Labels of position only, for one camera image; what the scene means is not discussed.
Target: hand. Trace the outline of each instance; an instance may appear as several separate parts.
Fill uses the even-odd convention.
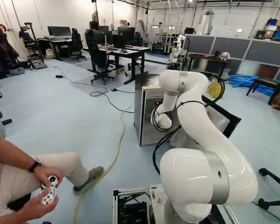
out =
[[[25,221],[41,218],[47,213],[54,210],[58,203],[58,196],[55,197],[54,202],[50,204],[42,204],[42,198],[45,197],[48,193],[50,193],[50,189],[46,189],[44,192],[39,194],[38,196],[30,199],[24,207],[18,211],[21,218]]]
[[[40,182],[46,185],[47,188],[52,187],[52,184],[48,179],[49,176],[56,176],[58,178],[58,184],[56,185],[56,188],[62,182],[63,178],[63,174],[52,167],[37,166],[34,169],[34,174]]]

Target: black desk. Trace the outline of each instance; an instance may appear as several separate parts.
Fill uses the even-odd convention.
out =
[[[53,52],[55,54],[55,59],[59,60],[59,61],[63,61],[60,58],[60,55],[58,54],[56,47],[58,47],[59,52],[61,52],[61,46],[67,45],[70,46],[71,45],[71,38],[70,39],[61,39],[61,40],[51,40],[51,39],[46,39],[46,38],[38,38],[37,39],[38,44],[40,46],[41,52],[43,55],[45,55],[45,50],[48,48],[48,44],[52,44],[53,46]]]
[[[121,52],[121,49],[114,50],[114,51],[112,51],[110,49],[100,49],[100,50],[105,51],[109,55],[113,55],[115,57],[115,67],[116,68],[120,68],[119,57],[125,57],[125,58],[132,59],[132,77],[131,77],[131,79],[124,82],[124,84],[128,84],[136,79],[135,65],[137,63],[136,61],[137,61],[138,57],[141,57],[141,75],[144,74],[145,52],[149,51],[150,48],[136,47],[136,46],[126,47],[125,50],[127,51],[127,53]],[[95,64],[94,63],[91,63],[91,64],[92,64],[93,72],[96,72]]]

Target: office chair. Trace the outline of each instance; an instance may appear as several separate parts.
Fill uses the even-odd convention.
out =
[[[135,32],[135,38],[130,44],[132,46],[142,47],[143,38],[141,38],[141,35],[140,35],[139,32]],[[130,71],[132,69],[132,64],[129,63],[129,64],[127,64],[127,66],[128,66],[128,70]],[[136,63],[136,66],[141,69],[141,64],[140,63]]]
[[[76,28],[72,29],[71,40],[71,55],[76,56],[78,61],[80,58],[87,60],[86,57],[82,55],[83,45],[81,35]]]
[[[267,170],[266,168],[261,168],[259,169],[259,173],[262,176],[267,176],[269,175],[271,178],[273,178],[278,184],[280,184],[280,178],[277,177],[275,174],[273,174],[272,172],[270,172],[269,170]],[[267,202],[265,201],[263,198],[258,200],[258,205],[264,209],[264,210],[268,210],[270,206],[279,206],[280,205],[280,201],[273,201],[273,202]]]
[[[91,80],[91,83],[95,80],[102,79],[104,81],[103,85],[106,85],[105,78],[111,78],[113,81],[115,79],[107,74],[111,72],[108,68],[112,63],[115,63],[115,61],[109,60],[109,55],[106,52],[99,50],[97,43],[92,39],[93,34],[92,30],[87,30],[85,33],[89,54],[91,56],[91,63],[92,66],[96,67],[93,68],[93,70],[88,70],[96,72],[96,75],[94,75],[94,79]]]
[[[254,80],[252,86],[248,90],[246,96],[249,95],[249,93],[251,92],[252,89],[253,89],[252,92],[255,92],[255,90],[258,88],[259,85],[265,85],[267,87],[271,87],[271,88],[275,89],[274,93],[272,94],[272,96],[271,96],[271,98],[270,98],[270,100],[268,102],[268,104],[271,105],[274,97],[280,91],[280,81],[277,81],[277,80],[274,80],[274,79],[269,79],[269,78],[256,78]]]
[[[25,32],[24,28],[22,27],[21,31],[19,32],[19,37],[23,39],[23,43],[25,45],[25,48],[27,48],[28,52],[30,52],[31,50],[33,51],[33,54],[29,55],[28,58],[38,58],[44,63],[42,52],[38,46],[38,43],[35,40],[33,40],[30,34],[28,32]]]

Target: wristwatch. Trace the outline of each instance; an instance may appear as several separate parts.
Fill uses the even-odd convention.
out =
[[[34,169],[37,167],[37,166],[42,166],[42,162],[39,162],[38,160],[36,160],[34,162],[34,164],[28,169],[28,171],[30,173],[34,173]]]

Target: game controller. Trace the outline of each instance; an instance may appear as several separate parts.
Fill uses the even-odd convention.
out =
[[[45,197],[42,198],[42,204],[50,204],[53,201],[55,201],[54,191],[55,191],[56,185],[58,184],[58,179],[56,176],[49,176],[49,180],[52,184],[51,191]],[[45,191],[46,185],[44,183],[42,183],[41,189],[42,189],[42,192]]]

